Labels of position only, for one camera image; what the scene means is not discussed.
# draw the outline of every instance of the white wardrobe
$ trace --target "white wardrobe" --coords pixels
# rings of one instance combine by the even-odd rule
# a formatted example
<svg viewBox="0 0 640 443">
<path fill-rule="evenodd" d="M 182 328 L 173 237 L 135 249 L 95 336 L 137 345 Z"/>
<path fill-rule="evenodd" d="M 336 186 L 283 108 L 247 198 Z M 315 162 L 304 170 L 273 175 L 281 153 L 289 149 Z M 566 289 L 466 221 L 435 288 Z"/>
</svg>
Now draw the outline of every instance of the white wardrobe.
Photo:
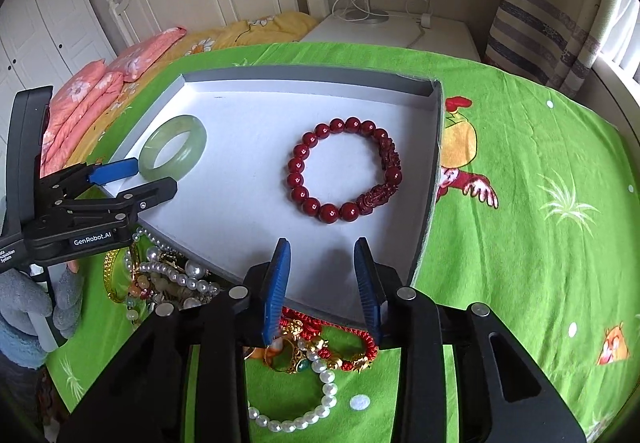
<svg viewBox="0 0 640 443">
<path fill-rule="evenodd" d="M 115 58 L 89 0 L 5 0 L 0 6 L 0 191 L 15 94 L 55 92 L 92 60 Z"/>
</svg>

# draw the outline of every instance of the white polka dot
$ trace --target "white polka dot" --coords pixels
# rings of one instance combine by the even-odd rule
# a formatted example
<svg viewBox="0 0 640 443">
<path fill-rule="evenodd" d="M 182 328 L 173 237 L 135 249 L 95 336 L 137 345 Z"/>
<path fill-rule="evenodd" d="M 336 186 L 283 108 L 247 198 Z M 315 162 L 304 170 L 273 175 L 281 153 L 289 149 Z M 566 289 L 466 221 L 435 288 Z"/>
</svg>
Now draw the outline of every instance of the white polka dot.
<svg viewBox="0 0 640 443">
<path fill-rule="evenodd" d="M 349 405 L 353 410 L 365 410 L 371 399 L 366 394 L 356 394 L 349 400 Z"/>
</svg>

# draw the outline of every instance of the yellow floral bedding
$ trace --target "yellow floral bedding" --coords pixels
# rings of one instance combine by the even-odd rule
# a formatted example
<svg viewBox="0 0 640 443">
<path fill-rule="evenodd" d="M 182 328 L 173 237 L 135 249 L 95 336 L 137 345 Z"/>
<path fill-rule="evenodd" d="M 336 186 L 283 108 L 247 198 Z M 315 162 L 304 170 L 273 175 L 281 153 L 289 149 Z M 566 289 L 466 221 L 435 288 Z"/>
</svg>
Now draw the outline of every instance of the yellow floral bedding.
<svg viewBox="0 0 640 443">
<path fill-rule="evenodd" d="M 256 20 L 239 20 L 223 28 L 211 28 L 204 32 L 188 33 L 164 54 L 135 82 L 124 84 L 120 96 L 103 112 L 89 128 L 76 147 L 66 166 L 84 162 L 94 150 L 95 144 L 109 129 L 120 113 L 171 62 L 187 55 L 195 55 L 214 49 L 233 46 L 251 46 L 274 42 L 296 42 L 314 29 L 318 22 L 301 12 L 284 12 L 277 16 Z"/>
</svg>

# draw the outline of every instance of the cartoon character print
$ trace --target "cartoon character print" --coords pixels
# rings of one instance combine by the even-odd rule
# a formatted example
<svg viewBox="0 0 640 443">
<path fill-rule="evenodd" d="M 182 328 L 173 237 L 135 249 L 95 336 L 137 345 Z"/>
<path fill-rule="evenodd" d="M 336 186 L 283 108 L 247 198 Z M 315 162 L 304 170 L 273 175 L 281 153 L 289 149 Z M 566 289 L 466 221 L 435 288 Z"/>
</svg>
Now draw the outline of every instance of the cartoon character print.
<svg viewBox="0 0 640 443">
<path fill-rule="evenodd" d="M 462 191 L 462 194 L 478 197 L 481 203 L 498 208 L 498 196 L 487 176 L 460 170 L 476 157 L 478 138 L 475 128 L 460 108 L 471 107 L 473 102 L 465 97 L 450 97 L 445 100 L 447 114 L 442 135 L 440 155 L 440 186 L 436 201 L 444 196 L 449 187 Z"/>
<path fill-rule="evenodd" d="M 598 365 L 618 362 L 628 359 L 629 349 L 626 346 L 625 336 L 622 334 L 622 322 L 604 331 L 605 339 L 602 352 L 598 357 Z"/>
</svg>

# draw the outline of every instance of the gloved hand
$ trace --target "gloved hand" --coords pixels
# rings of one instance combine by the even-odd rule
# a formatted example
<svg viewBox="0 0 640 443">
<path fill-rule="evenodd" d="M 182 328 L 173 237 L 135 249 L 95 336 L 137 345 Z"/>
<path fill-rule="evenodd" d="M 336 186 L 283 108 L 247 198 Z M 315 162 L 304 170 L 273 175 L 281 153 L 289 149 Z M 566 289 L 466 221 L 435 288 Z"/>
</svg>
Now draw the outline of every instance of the gloved hand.
<svg viewBox="0 0 640 443">
<path fill-rule="evenodd" d="M 65 263 L 51 266 L 49 274 L 56 297 L 53 324 L 68 339 L 78 327 L 83 279 Z M 27 314 L 49 316 L 51 309 L 49 295 L 30 277 L 15 269 L 0 274 L 0 351 L 23 367 L 41 366 L 47 354 Z"/>
</svg>

